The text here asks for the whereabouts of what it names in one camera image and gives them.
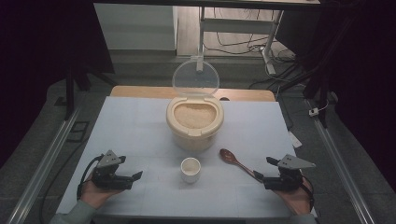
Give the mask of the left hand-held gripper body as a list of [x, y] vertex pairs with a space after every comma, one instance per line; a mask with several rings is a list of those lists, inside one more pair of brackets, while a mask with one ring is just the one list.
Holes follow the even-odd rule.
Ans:
[[131, 176], [116, 175], [120, 165], [119, 156], [109, 150], [93, 169], [91, 181], [100, 189], [131, 189], [134, 183]]

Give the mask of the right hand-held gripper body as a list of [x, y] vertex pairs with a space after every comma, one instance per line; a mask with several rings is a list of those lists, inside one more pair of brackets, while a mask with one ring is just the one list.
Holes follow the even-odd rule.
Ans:
[[287, 154], [277, 164], [279, 176], [264, 177], [264, 187], [271, 190], [296, 190], [303, 184], [301, 170], [305, 168], [314, 168], [315, 166], [313, 162], [305, 161]]

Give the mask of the brown wooden spoon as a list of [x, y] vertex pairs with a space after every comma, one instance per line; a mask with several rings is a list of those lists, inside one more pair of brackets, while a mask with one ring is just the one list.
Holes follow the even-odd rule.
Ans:
[[254, 179], [256, 179], [257, 181], [260, 181], [259, 178], [257, 178], [254, 173], [248, 169], [245, 165], [243, 165], [236, 157], [235, 155], [228, 149], [226, 148], [222, 148], [219, 151], [219, 155], [222, 158], [223, 161], [230, 163], [230, 164], [234, 164], [239, 166], [241, 169], [243, 169], [246, 173], [248, 173], [251, 177], [253, 177]]

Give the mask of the white ribbed cup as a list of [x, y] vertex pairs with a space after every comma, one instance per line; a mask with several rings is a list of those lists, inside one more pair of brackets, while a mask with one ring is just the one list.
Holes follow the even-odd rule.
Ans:
[[188, 184], [195, 183], [201, 172], [201, 163], [195, 158], [186, 158], [180, 164], [181, 178]]

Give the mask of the beige rice container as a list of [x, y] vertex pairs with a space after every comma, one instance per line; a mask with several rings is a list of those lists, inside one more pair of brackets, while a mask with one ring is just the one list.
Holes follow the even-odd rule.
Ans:
[[[201, 129], [191, 129], [180, 125], [175, 118], [174, 111], [178, 105], [204, 104], [212, 105], [217, 112], [214, 121]], [[201, 152], [210, 148], [216, 139], [217, 132], [224, 121], [224, 110], [221, 102], [211, 96], [175, 97], [166, 108], [166, 122], [171, 129], [176, 144], [188, 151]]]

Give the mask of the person's left hand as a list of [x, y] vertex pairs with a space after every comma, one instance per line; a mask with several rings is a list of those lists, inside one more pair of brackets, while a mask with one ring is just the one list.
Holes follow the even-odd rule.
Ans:
[[80, 199], [94, 209], [102, 207], [114, 195], [121, 193], [117, 189], [100, 189], [87, 179], [83, 182]]

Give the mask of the person's right hand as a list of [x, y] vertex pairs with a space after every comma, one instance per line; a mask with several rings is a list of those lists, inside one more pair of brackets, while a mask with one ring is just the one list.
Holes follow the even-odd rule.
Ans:
[[310, 196], [303, 188], [289, 192], [275, 190], [275, 194], [282, 199], [295, 216], [311, 213]]

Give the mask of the white paper label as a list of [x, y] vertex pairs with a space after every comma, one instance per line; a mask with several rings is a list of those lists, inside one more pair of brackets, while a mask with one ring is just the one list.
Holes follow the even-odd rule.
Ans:
[[290, 136], [290, 141], [294, 148], [298, 148], [303, 145], [301, 141], [292, 132], [289, 132], [289, 136]]

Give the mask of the white rice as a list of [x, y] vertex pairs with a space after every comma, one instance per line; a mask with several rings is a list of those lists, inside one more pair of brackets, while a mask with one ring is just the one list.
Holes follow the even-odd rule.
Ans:
[[174, 115], [180, 125], [191, 129], [201, 129], [214, 121], [217, 112], [212, 105], [184, 104], [175, 108]]

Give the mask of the clear round container lid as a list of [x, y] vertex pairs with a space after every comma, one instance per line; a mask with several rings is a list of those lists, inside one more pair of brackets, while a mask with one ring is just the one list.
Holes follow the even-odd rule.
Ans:
[[208, 62], [189, 60], [176, 69], [172, 85], [179, 94], [213, 95], [219, 89], [219, 74]]

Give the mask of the black floor frame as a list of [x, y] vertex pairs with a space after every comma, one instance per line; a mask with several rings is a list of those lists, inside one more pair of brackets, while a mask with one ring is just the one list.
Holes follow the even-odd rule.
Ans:
[[73, 124], [66, 141], [70, 143], [81, 143], [88, 131], [89, 124], [90, 123], [88, 121], [76, 121]]

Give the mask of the metal rail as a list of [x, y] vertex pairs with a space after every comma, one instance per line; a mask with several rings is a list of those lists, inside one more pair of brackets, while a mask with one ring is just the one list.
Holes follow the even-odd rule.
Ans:
[[81, 106], [79, 105], [71, 113], [68, 119], [61, 123], [59, 130], [53, 137], [49, 147], [46, 150], [46, 153], [43, 156], [43, 159], [35, 169], [32, 178], [19, 198], [6, 224], [23, 224], [24, 220], [27, 218], [39, 191], [41, 190], [50, 173], [50, 169], [55, 163], [60, 150], [64, 145], [66, 136], [70, 133], [71, 128], [76, 121], [80, 110]]
[[365, 172], [374, 170], [372, 161], [336, 115], [334, 105], [321, 110], [325, 120], [313, 122], [322, 142], [315, 171], [316, 209], [322, 224], [378, 224], [365, 200]]

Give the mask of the white desk frame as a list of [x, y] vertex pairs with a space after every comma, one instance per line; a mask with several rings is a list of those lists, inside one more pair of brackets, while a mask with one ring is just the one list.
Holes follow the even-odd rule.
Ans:
[[198, 58], [204, 58], [204, 34], [205, 32], [267, 35], [265, 47], [261, 49], [261, 55], [265, 63], [268, 75], [274, 75], [276, 70], [270, 58], [270, 50], [276, 37], [278, 25], [280, 24], [282, 10], [275, 10], [274, 17], [270, 21], [249, 21], [237, 19], [215, 19], [205, 16], [205, 7], [200, 7], [199, 13], [199, 44]]

